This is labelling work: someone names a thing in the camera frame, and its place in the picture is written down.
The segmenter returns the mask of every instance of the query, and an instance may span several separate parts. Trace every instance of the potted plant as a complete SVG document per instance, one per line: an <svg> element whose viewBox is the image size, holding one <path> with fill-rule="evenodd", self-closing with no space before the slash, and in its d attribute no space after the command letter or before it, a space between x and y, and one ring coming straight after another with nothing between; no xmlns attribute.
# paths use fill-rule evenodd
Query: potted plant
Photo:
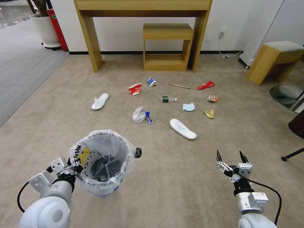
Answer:
<svg viewBox="0 0 304 228"><path fill-rule="evenodd" d="M60 47L61 45L58 41L57 34L47 13L47 0L33 0L33 2L38 8L39 14L33 14L30 18L37 28L38 34L43 41L43 45L46 48Z"/></svg>

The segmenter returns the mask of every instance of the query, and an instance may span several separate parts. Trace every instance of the power cord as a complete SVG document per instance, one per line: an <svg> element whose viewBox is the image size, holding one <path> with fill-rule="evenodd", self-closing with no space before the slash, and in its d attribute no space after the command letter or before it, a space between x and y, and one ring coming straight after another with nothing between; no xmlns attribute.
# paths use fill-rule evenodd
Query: power cord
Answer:
<svg viewBox="0 0 304 228"><path fill-rule="evenodd" d="M22 206L20 204L20 196L21 196L23 189L28 185L28 183L29 182L26 182L25 185L23 185L23 187L20 189L18 196L17 196L17 205L18 205L20 211L22 211L23 213L25 212L25 210L22 208Z"/></svg>
<svg viewBox="0 0 304 228"><path fill-rule="evenodd" d="M281 208L282 208L282 198L281 198L281 195L280 195L275 189L273 189L272 187L269 187L269 186L267 186L267 185L265 185L265 184L261 184L261 183L259 183L259 182L253 181L253 180L250 180L250 179L248 179L248 178L246 178L246 177L243 177L241 174L239 174L239 175L240 175L242 178L244 178L245 180L249 181L249 182L255 183L255 184L257 184L257 185L263 186L263 187L265 187L265 188L268 188L268 189L274 191L274 192L278 195L278 197L279 197L279 208L278 208L278 211L277 211L277 213L276 213L275 221L274 221L274 224L276 225L277 222L278 222L279 216L280 216Z"/></svg>
<svg viewBox="0 0 304 228"><path fill-rule="evenodd" d="M234 55L229 55L229 54L223 55L223 54L221 53L221 51L220 51L220 48L221 48L221 45L218 46L218 50L219 50L220 55L222 56L222 59L227 59L227 58L236 56L236 55L238 55L238 54L240 54L240 53L242 52L242 51L240 51L240 52L238 52L238 53L236 53L236 54L234 54Z"/></svg>

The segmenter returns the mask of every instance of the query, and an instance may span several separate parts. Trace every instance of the beige carpet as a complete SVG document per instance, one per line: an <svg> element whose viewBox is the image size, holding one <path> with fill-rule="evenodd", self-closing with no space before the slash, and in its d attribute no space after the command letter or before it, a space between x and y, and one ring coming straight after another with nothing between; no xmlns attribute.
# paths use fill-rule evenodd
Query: beige carpet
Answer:
<svg viewBox="0 0 304 228"><path fill-rule="evenodd" d="M16 196L23 184L92 130L113 129L141 147L132 173L118 191L98 198L76 185L71 227L237 227L238 214L233 184L216 165L216 150L227 164L240 162L239 150L254 164L252 179L278 190L283 198L278 227L304 223L304 155L288 162L280 157L304 145L287 124L296 114L269 95L275 82L258 87L245 77L247 70L237 58L202 55L197 73L144 72L142 56L104 56L106 63L92 72L89 56L69 56L45 83L0 128L2 165L0 227L16 227L22 213ZM304 63L299 63L284 82L304 87ZM152 76L158 86L150 88ZM213 80L215 87L198 91ZM127 87L142 83L139 95ZM168 83L190 86L191 90ZM99 111L90 109L103 92L110 97ZM217 94L215 104L206 101ZM161 103L160 96L177 97ZM182 111L194 102L196 110ZM133 111L143 105L151 110L154 124L132 122ZM204 111L214 109L215 118ZM178 118L197 138L190 141L169 126ZM266 215L274 220L278 199L271 191ZM22 205L27 208L39 194L26 187Z"/></svg>

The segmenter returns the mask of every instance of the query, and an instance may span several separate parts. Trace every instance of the black chair leg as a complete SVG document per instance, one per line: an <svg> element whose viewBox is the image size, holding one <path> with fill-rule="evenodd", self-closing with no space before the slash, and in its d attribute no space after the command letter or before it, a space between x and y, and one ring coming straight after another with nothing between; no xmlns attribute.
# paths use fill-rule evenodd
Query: black chair leg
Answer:
<svg viewBox="0 0 304 228"><path fill-rule="evenodd" d="M286 155L285 157L281 157L282 161L287 161L289 158L298 155L299 153L302 153L304 151L304 147L302 149L299 149L289 155Z"/></svg>

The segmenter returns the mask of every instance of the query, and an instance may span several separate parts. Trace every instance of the carpet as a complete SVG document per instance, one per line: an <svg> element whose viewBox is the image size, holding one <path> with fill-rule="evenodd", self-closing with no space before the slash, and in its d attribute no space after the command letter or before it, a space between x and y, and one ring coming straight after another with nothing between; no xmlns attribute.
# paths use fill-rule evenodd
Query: carpet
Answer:
<svg viewBox="0 0 304 228"><path fill-rule="evenodd" d="M44 48L31 20L0 30L0 126L68 55Z"/></svg>
<svg viewBox="0 0 304 228"><path fill-rule="evenodd" d="M47 168L57 157L67 158L68 149L89 132L112 129L142 148L132 172L113 194L102 199L87 192L79 182L72 196L71 227L237 227L240 215L234 186L216 167L216 151L229 165L241 162L241 150L253 163L251 179L276 189L283 198L278 227L301 227L304 223L303 154L282 162L280 157L304 145L287 124L296 114L276 103L269 89L246 79L247 70L236 57L201 55L196 73L144 72L142 56L103 56L105 63L93 73L89 56L69 56L63 64L0 128L1 182L0 226L16 227L22 213L16 197L24 183ZM300 62L284 83L303 85ZM153 77L158 85L149 87ZM212 80L215 86L198 91ZM128 86L142 83L139 95ZM168 83L189 86L178 88ZM98 111L94 98L110 97ZM218 96L210 103L206 97ZM177 102L161 103L161 96ZM193 102L196 110L182 110ZM153 125L132 121L139 107L151 111ZM204 111L214 109L214 119ZM169 126L177 118L197 133L193 141ZM274 220L278 197L268 189L270 203L264 215ZM27 208L39 194L26 187L21 204Z"/></svg>

